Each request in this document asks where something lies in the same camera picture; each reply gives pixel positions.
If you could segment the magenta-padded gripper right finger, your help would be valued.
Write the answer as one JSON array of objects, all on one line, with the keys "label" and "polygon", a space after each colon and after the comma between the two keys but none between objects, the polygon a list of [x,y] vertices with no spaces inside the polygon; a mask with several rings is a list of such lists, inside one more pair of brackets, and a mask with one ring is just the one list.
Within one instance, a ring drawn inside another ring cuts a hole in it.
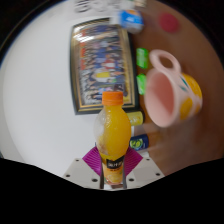
[{"label": "magenta-padded gripper right finger", "polygon": [[164,174],[150,157],[142,157],[128,148],[123,161],[123,188],[134,189],[150,184]]}]

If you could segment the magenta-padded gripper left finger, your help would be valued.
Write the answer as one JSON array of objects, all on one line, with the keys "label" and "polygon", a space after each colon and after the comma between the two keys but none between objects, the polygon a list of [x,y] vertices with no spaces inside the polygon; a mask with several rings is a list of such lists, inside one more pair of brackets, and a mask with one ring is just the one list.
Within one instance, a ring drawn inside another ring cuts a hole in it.
[{"label": "magenta-padded gripper left finger", "polygon": [[84,188],[103,189],[104,175],[98,149],[93,147],[83,158],[75,158],[63,178]]}]

